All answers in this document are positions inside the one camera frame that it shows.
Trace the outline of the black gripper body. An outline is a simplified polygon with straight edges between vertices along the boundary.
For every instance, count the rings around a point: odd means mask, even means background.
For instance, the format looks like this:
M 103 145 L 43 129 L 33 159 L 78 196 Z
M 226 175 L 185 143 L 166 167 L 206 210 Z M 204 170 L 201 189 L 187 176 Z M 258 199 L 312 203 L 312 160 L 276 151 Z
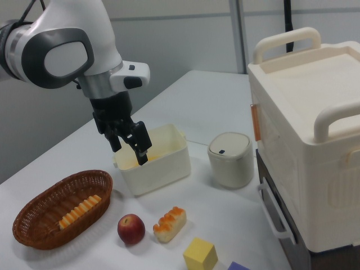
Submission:
M 90 102 L 100 134 L 138 136 L 141 133 L 141 125 L 131 118 L 132 103 L 127 91 L 108 98 L 90 99 Z

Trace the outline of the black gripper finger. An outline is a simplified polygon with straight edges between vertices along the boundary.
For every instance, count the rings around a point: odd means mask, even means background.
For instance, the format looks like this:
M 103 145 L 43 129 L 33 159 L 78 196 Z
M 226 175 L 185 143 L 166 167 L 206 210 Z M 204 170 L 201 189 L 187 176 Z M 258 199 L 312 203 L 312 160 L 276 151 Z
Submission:
M 127 144 L 133 149 L 139 165 L 148 161 L 147 150 L 152 146 L 152 142 L 144 122 L 139 121 L 130 125 Z
M 113 152 L 117 152 L 122 148 L 118 135 L 112 129 L 107 128 L 105 131 L 105 137 L 108 140 Z

